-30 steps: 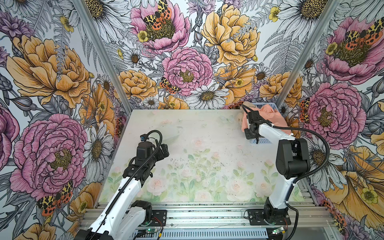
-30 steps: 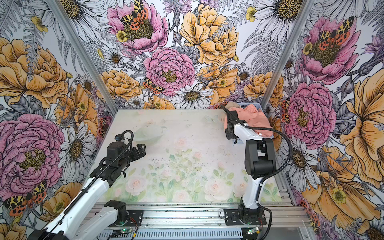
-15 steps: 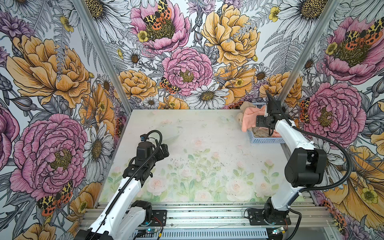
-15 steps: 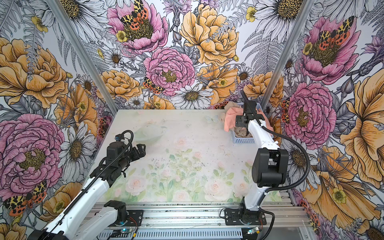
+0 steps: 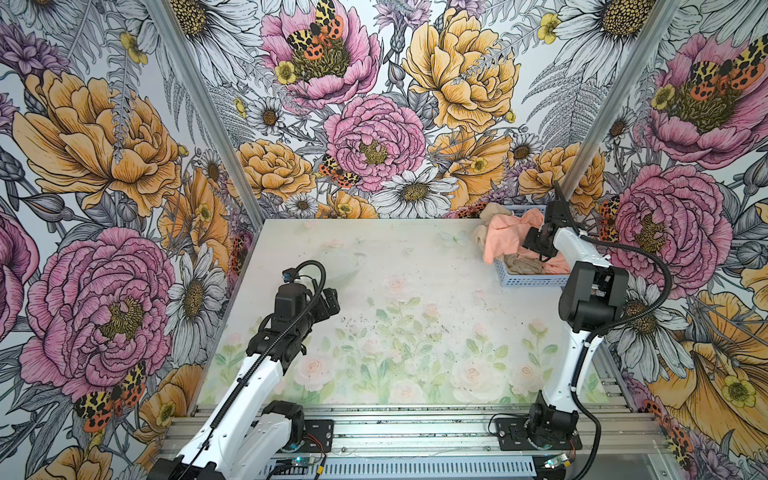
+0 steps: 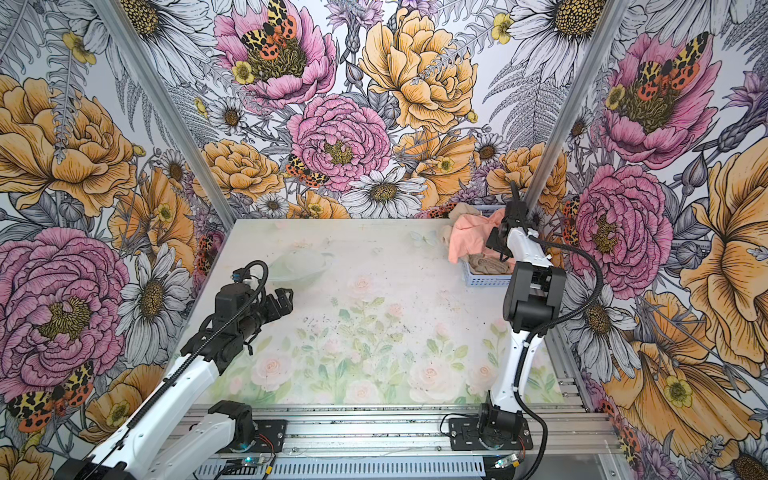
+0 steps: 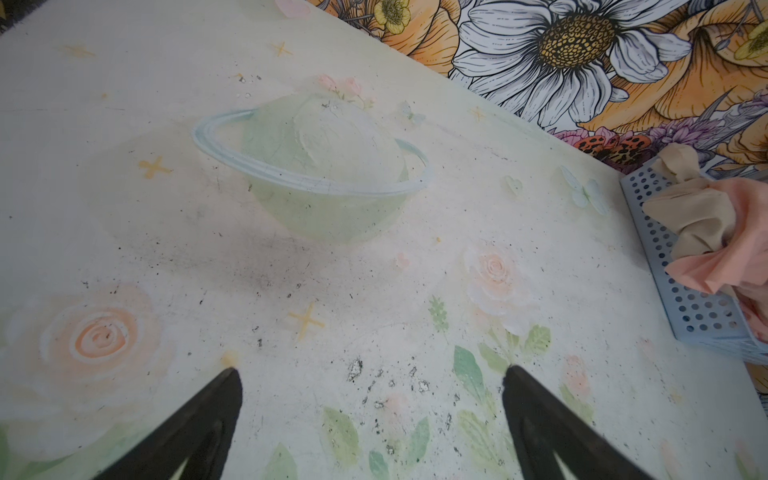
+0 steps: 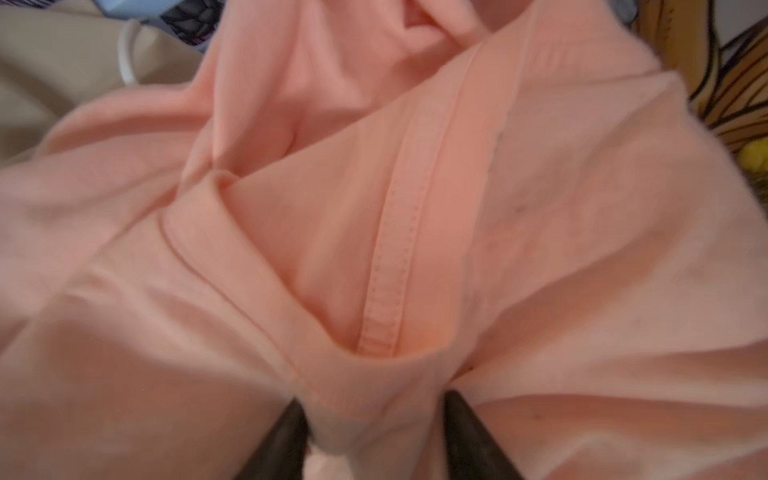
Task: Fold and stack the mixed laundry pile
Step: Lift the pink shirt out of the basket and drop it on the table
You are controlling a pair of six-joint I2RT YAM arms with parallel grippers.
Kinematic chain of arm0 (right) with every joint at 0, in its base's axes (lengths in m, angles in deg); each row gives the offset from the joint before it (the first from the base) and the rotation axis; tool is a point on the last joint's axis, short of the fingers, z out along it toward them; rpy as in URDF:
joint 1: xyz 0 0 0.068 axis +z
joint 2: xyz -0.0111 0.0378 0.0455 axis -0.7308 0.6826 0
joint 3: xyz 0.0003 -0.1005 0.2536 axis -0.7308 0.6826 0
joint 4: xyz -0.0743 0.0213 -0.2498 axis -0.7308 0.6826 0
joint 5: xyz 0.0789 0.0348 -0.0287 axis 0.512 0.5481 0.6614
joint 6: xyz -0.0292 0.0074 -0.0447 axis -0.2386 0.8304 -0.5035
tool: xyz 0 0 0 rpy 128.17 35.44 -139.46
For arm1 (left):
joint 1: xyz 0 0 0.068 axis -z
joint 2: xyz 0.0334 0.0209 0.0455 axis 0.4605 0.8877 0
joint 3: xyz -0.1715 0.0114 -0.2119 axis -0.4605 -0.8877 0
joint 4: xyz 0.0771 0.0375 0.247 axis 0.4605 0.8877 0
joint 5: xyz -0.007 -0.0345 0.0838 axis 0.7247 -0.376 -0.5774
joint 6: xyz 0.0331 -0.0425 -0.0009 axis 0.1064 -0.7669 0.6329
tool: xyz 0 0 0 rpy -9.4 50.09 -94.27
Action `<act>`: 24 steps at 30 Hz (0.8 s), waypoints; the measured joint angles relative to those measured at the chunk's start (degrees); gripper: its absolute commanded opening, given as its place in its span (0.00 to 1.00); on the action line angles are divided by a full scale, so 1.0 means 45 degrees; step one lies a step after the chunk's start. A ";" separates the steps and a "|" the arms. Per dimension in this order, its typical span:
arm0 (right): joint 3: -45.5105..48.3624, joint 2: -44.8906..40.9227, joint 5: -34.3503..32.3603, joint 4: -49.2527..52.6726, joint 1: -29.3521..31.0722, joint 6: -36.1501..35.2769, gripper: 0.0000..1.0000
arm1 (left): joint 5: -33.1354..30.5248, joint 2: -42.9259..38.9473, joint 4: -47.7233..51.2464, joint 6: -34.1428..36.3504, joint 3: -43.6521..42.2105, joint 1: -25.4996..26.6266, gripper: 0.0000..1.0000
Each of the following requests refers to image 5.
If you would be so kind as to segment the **light blue plastic basket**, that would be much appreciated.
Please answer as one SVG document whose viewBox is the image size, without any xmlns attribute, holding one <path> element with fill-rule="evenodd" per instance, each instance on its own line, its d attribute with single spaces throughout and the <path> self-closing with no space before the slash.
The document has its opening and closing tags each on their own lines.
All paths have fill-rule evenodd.
<svg viewBox="0 0 768 480">
<path fill-rule="evenodd" d="M 541 214 L 545 213 L 545 205 L 505 205 L 515 216 L 522 217 L 531 210 L 538 210 Z M 568 275 L 519 275 L 512 274 L 506 263 L 497 258 L 494 260 L 494 267 L 502 287 L 559 287 L 566 285 Z"/>
</svg>

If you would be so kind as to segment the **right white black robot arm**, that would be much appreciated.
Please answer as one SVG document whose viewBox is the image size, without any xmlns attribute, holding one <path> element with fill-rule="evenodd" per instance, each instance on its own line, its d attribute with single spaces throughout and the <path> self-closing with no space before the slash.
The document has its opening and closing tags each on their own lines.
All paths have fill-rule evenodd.
<svg viewBox="0 0 768 480">
<path fill-rule="evenodd" d="M 577 400 L 581 375 L 603 340 L 598 330 L 612 327 L 623 313 L 628 273 L 612 266 L 576 226 L 559 187 L 546 206 L 543 224 L 529 229 L 523 246 L 542 260 L 562 255 L 569 269 L 557 306 L 568 328 L 563 365 L 553 370 L 530 407 L 526 436 L 539 449 L 571 446 L 583 412 Z"/>
</svg>

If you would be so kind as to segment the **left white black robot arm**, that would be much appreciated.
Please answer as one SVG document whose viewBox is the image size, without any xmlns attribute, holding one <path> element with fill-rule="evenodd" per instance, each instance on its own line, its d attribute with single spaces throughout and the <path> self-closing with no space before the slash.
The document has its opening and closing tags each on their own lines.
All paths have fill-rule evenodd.
<svg viewBox="0 0 768 480">
<path fill-rule="evenodd" d="M 332 288 L 316 292 L 301 283 L 279 287 L 265 328 L 250 340 L 246 358 L 198 432 L 171 459 L 159 459 L 149 479 L 253 479 L 272 457 L 297 450 L 305 436 L 303 407 L 268 398 L 317 322 L 340 312 Z"/>
</svg>

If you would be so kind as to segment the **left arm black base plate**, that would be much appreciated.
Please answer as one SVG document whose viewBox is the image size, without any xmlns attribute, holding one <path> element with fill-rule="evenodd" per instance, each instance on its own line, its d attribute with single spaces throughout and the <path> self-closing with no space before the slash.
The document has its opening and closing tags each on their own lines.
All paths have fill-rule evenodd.
<svg viewBox="0 0 768 480">
<path fill-rule="evenodd" d="M 332 450 L 335 422 L 333 420 L 306 420 L 298 451 L 301 453 L 329 454 Z"/>
</svg>

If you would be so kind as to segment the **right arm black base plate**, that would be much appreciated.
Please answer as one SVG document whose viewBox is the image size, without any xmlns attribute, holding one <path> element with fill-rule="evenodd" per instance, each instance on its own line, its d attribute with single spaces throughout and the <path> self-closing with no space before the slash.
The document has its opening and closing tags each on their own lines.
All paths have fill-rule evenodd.
<svg viewBox="0 0 768 480">
<path fill-rule="evenodd" d="M 496 437 L 501 451 L 578 451 L 583 448 L 577 432 L 567 437 L 563 432 L 540 428 L 530 434 L 527 429 L 527 420 L 517 416 L 494 418 L 491 421 L 490 433 Z"/>
</svg>

